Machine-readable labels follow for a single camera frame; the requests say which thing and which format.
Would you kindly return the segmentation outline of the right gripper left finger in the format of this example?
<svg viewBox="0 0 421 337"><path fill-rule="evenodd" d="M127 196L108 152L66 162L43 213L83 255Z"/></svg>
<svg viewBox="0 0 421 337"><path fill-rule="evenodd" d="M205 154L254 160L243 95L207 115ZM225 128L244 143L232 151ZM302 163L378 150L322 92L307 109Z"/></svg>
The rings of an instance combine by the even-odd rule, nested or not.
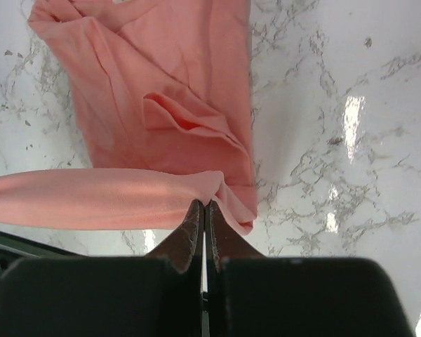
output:
<svg viewBox="0 0 421 337"><path fill-rule="evenodd" d="M21 258L0 276L0 336L200 336L202 205L145 256Z"/></svg>

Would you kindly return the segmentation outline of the salmon pink t shirt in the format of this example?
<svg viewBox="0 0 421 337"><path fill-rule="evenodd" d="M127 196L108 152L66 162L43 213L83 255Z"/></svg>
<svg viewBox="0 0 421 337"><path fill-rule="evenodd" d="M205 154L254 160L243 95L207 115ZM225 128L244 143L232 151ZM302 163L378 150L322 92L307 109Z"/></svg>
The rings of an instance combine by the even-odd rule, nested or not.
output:
<svg viewBox="0 0 421 337"><path fill-rule="evenodd" d="M257 216L247 1L36 1L29 26L64 67L91 168L0 177L0 223L172 229L216 201Z"/></svg>

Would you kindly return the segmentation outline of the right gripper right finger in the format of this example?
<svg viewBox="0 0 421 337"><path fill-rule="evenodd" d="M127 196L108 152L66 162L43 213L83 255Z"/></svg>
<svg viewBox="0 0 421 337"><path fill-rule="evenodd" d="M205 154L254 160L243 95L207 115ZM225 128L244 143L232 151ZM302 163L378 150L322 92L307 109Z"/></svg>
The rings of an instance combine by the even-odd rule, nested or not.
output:
<svg viewBox="0 0 421 337"><path fill-rule="evenodd" d="M209 336L411 336L387 273L366 258L268 258L205 208Z"/></svg>

